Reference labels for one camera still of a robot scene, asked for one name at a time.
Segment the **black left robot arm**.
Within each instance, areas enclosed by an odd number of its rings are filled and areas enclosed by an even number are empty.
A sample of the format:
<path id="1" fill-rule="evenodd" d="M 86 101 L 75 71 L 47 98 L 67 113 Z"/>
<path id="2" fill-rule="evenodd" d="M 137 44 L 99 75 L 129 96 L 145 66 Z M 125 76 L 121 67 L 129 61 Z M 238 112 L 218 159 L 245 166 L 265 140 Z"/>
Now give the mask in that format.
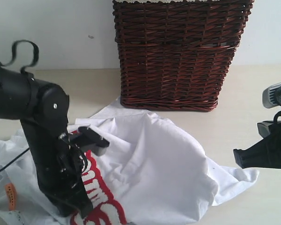
<path id="1" fill-rule="evenodd" d="M 87 159 L 70 142 L 69 96 L 54 83 L 5 69 L 0 63 L 0 119 L 19 120 L 37 172 L 37 184 L 64 217 L 92 210 L 81 175 Z"/>

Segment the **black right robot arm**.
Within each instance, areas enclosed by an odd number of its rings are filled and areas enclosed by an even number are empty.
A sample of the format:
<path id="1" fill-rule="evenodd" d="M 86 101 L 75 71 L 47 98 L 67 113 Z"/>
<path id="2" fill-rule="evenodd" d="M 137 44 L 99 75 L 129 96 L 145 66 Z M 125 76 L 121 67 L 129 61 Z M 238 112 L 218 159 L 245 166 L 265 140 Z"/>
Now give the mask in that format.
<path id="1" fill-rule="evenodd" d="M 243 169 L 281 169 L 281 111 L 273 120 L 259 122 L 257 128 L 263 139 L 246 150 L 234 149 L 236 164 Z"/>

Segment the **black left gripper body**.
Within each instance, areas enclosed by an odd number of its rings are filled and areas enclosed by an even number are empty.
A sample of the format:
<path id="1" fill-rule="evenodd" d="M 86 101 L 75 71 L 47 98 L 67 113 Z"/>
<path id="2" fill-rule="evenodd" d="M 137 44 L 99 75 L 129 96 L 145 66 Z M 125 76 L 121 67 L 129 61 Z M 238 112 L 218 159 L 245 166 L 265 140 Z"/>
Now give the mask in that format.
<path id="1" fill-rule="evenodd" d="M 73 188 L 81 178 L 85 158 L 70 143 L 48 134 L 32 138 L 32 157 L 39 189 L 59 211 L 77 211 Z"/>

